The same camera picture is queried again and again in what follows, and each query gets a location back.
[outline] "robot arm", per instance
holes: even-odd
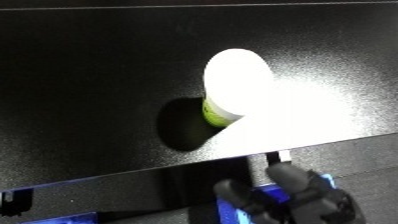
[[[219,182],[214,190],[255,224],[366,224],[355,200],[319,174],[289,163],[275,164],[266,172],[290,196],[287,202],[280,204],[233,180]]]

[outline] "blue light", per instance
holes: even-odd
[[[98,224],[96,213],[80,214],[68,217],[24,222],[22,224]]]

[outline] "black background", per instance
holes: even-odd
[[[396,4],[1,11],[0,189],[260,153],[195,150],[217,133],[203,68],[233,47],[355,93],[356,137],[393,133],[397,21]]]

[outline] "black table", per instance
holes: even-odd
[[[397,9],[0,11],[0,189],[397,132]],[[239,125],[218,133],[201,118],[206,62],[237,47],[264,57],[282,88],[297,87],[287,91],[291,123],[273,119],[265,148],[242,148]]]

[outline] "black tabletop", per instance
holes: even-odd
[[[396,132],[397,9],[0,11],[0,189]],[[203,69],[227,48],[260,54],[293,113],[206,125]]]

